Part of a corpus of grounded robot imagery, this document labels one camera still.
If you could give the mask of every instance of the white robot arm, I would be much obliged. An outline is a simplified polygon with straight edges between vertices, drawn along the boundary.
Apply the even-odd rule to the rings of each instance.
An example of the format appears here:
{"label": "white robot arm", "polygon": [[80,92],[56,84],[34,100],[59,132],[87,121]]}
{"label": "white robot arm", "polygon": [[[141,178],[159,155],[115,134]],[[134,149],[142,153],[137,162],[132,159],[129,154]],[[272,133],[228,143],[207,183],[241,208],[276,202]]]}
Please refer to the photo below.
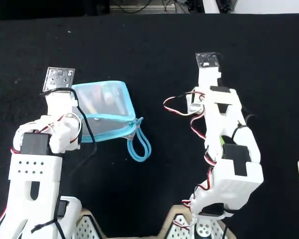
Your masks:
{"label": "white robot arm", "polygon": [[[199,78],[194,91],[202,92],[204,97],[187,95],[187,109],[188,113],[205,116],[204,157],[211,168],[209,182],[205,180],[196,187],[188,206],[194,217],[219,220],[232,216],[245,205],[264,179],[260,152],[246,126],[238,95],[234,89],[218,86],[221,73],[217,54],[199,53],[196,60]],[[234,143],[223,143],[221,136],[230,137]]]}
{"label": "white robot arm", "polygon": [[[48,68],[43,94],[69,89],[74,69]],[[11,148],[10,189],[0,239],[70,239],[82,209],[74,197],[59,198],[62,158],[54,154],[80,148],[81,119],[72,112],[78,107],[71,92],[45,96],[48,114],[21,125]],[[39,182],[38,197],[31,198],[31,184]],[[58,203],[63,202],[64,212]]]}

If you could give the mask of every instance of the black cloth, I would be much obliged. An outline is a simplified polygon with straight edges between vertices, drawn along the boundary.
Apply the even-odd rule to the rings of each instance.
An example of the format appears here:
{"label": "black cloth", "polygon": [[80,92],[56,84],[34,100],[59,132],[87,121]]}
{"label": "black cloth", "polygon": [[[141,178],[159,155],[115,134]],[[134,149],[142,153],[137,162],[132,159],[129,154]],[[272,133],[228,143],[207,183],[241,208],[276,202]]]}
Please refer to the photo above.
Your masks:
{"label": "black cloth", "polygon": [[[197,52],[219,52],[222,81],[237,90],[261,152],[264,183],[235,214],[237,238],[299,238],[299,14],[133,15],[0,22],[0,213],[9,147],[20,124],[46,113],[48,66],[76,68],[74,83],[127,83],[152,155],[137,163],[126,140],[66,153],[61,195],[76,196],[109,237],[158,234],[173,204],[206,179],[203,141],[190,118],[162,102],[197,85]],[[185,99],[174,107],[185,109]]]}

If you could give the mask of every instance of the black cable tie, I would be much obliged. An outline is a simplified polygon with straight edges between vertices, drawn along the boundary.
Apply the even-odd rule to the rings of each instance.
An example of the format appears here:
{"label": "black cable tie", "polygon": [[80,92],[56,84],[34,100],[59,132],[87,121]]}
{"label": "black cable tie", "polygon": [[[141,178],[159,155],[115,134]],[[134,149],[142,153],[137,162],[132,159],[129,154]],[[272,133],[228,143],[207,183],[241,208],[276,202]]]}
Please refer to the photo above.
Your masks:
{"label": "black cable tie", "polygon": [[49,222],[47,222],[47,223],[43,223],[43,224],[35,225],[34,228],[31,230],[31,233],[34,233],[35,231],[38,231],[38,230],[40,230],[41,228],[46,227],[46,226],[48,226],[48,225],[51,225],[51,224],[53,224],[53,223],[55,223],[55,222],[57,222],[57,219],[53,219],[53,220],[51,220],[51,221],[49,221]]}
{"label": "black cable tie", "polygon": [[246,124],[242,125],[240,122],[238,122],[237,128],[235,128],[233,135],[231,136],[231,138],[234,140],[235,134],[237,132],[237,130],[239,130],[240,128],[244,128],[244,127],[248,127]]}

